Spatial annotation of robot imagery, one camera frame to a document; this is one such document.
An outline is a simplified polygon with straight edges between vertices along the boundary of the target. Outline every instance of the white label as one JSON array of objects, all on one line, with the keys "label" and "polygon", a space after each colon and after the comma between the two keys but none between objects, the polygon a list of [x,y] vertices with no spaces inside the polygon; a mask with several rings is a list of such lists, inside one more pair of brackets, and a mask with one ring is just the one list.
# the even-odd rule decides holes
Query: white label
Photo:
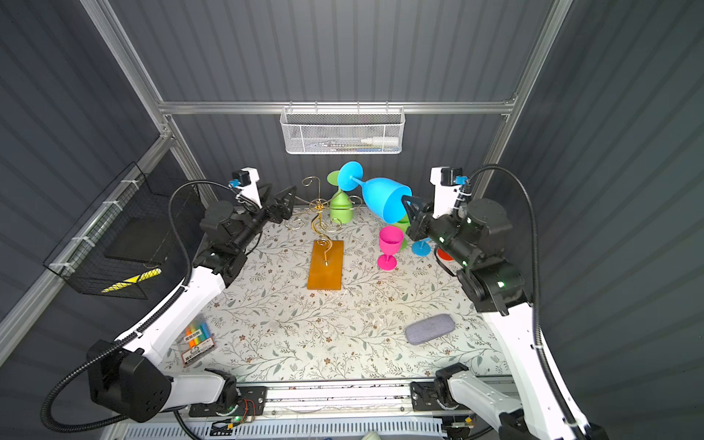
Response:
[{"label": "white label", "polygon": [[213,338],[207,338],[205,341],[201,342],[200,344],[196,345],[195,347],[191,348],[186,353],[183,353],[181,355],[181,357],[183,357],[183,363],[191,362],[193,359],[210,350],[214,346],[215,342],[213,342]]},{"label": "white label", "polygon": [[193,333],[189,334],[188,336],[186,336],[185,338],[183,338],[183,340],[186,342],[190,342],[193,339],[201,337],[201,336],[203,336],[203,332],[201,331],[201,329],[197,329],[195,332],[193,332]]}]

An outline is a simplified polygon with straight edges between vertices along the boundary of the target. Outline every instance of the robotic arm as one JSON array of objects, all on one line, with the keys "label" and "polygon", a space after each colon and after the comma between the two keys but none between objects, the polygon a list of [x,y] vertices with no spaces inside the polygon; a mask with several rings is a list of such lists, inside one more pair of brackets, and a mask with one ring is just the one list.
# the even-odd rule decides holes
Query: robotic arm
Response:
[{"label": "robotic arm", "polygon": [[[206,370],[165,375],[156,366],[196,314],[237,278],[247,260],[247,246],[262,232],[264,225],[281,223],[291,217],[296,187],[272,196],[271,185],[257,188],[258,180],[254,168],[233,173],[230,185],[239,190],[237,198],[247,209],[238,213],[229,201],[217,201],[208,207],[200,224],[208,243],[194,259],[190,282],[175,301],[172,298],[181,284],[117,338],[120,340],[138,331],[157,310],[172,301],[144,332],[138,332],[136,339],[88,369],[93,402],[137,422],[145,422],[168,408],[191,403],[217,402],[223,408],[237,404],[237,381],[226,372]],[[110,346],[107,341],[98,341],[88,358],[94,358]]]},{"label": "robotic arm", "polygon": [[543,342],[558,392],[575,420],[571,425],[565,421],[533,345],[532,304],[523,276],[503,257],[504,240],[512,229],[503,207],[489,199],[468,200],[469,185],[461,168],[433,168],[430,182],[435,185],[434,203],[402,198],[410,220],[406,234],[413,240],[430,237],[462,265],[456,274],[445,269],[460,280],[465,294],[494,332],[520,395],[520,401],[510,398],[478,380],[466,366],[455,364],[436,374],[439,402],[447,407],[461,403],[473,409],[502,439],[607,438],[580,411]]}]

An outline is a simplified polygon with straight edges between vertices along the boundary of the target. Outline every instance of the table surface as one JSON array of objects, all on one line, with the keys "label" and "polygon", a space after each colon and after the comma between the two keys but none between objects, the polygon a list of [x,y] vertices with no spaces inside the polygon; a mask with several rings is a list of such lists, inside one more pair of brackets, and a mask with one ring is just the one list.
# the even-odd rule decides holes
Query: table surface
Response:
[{"label": "table surface", "polygon": [[[386,224],[367,208],[330,234],[344,240],[342,290],[308,290],[313,216],[295,231],[267,225],[240,276],[201,311],[216,348],[185,367],[174,346],[160,369],[211,367],[242,382],[424,377],[456,362],[477,375],[510,374],[491,330],[432,254],[416,256],[409,243],[396,269],[377,267]],[[406,341],[408,325],[440,313],[451,315],[453,332]]]}]

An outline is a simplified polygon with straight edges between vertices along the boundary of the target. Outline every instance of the white mesh basket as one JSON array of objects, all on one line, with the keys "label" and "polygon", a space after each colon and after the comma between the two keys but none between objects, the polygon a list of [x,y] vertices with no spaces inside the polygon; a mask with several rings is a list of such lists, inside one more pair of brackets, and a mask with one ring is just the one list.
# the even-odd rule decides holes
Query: white mesh basket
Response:
[{"label": "white mesh basket", "polygon": [[406,115],[400,107],[336,112],[287,107],[281,112],[281,129],[290,154],[398,154],[405,124]]}]

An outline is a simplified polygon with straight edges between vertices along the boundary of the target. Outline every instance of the purple-gray case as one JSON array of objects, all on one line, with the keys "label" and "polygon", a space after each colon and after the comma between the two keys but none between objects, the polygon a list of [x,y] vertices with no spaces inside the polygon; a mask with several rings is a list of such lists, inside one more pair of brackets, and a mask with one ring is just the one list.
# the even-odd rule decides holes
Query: purple-gray case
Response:
[{"label": "purple-gray case", "polygon": [[406,339],[411,345],[420,345],[439,338],[455,329],[455,322],[446,313],[431,316],[423,321],[414,322],[406,327]]}]

